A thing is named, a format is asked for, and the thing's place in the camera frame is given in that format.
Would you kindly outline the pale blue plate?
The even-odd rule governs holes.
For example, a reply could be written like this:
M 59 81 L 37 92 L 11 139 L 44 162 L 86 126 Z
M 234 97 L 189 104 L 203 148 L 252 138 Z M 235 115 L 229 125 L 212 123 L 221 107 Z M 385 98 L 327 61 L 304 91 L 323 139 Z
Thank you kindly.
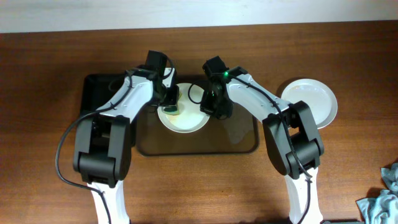
M 338 102 L 335 94 L 318 80 L 295 80 L 284 88 L 281 98 L 291 103 L 304 101 L 309 105 L 318 129 L 331 124 L 337 115 Z

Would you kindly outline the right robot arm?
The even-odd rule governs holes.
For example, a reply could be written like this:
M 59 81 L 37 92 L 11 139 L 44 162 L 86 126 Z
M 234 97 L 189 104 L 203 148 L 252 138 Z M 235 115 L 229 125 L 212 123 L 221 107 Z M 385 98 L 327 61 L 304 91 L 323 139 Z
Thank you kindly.
M 323 223 L 317 174 L 324 145 L 312 111 L 305 102 L 283 100 L 254 81 L 244 68 L 228 68 L 219 56 L 202 69 L 208 86 L 200 110 L 228 119 L 238 104 L 262 123 L 269 160 L 287 186 L 291 223 Z

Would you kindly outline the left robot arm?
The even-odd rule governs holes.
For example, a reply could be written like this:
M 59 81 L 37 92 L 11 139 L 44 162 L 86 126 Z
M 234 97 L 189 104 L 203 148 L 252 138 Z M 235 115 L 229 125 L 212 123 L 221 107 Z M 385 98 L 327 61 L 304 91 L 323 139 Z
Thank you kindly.
M 151 50 L 146 62 L 126 70 L 119 90 L 83 115 L 76 127 L 73 169 L 93 194 L 99 223 L 129 223 L 123 181 L 131 164 L 132 122 L 146 105 L 175 106 L 179 89 L 166 54 Z

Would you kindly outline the white plate back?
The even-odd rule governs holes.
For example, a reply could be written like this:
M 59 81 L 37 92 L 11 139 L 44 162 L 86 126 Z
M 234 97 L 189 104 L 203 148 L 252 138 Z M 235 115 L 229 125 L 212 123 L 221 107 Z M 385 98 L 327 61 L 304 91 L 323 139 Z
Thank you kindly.
M 192 133 L 198 131 L 208 122 L 210 116 L 200 111 L 200 105 L 194 104 L 188 97 L 191 83 L 179 83 L 181 97 L 178 99 L 177 115 L 164 112 L 163 108 L 157 109 L 157 114 L 162 124 L 176 133 Z

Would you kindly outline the green yellow sponge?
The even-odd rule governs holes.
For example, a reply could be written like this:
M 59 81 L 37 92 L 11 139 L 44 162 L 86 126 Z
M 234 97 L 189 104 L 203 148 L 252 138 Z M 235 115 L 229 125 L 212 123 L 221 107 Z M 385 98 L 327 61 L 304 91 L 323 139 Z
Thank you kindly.
M 171 106 L 165 106 L 165 107 L 163 107 L 163 108 L 161 109 L 162 112 L 165 113 L 165 114 L 168 114 L 168 115 L 172 115 L 172 116 L 179 115 L 179 114 L 180 114 L 180 110 L 179 110 L 179 107 L 178 107 L 178 101 L 179 101 L 179 99 L 181 98 L 181 96 L 182 96 L 182 93 L 181 93 L 181 91 L 179 91 L 179 92 L 178 92 L 178 95 L 177 95 L 177 100 L 176 100 L 175 104 L 174 104 L 174 105 L 171 105 Z

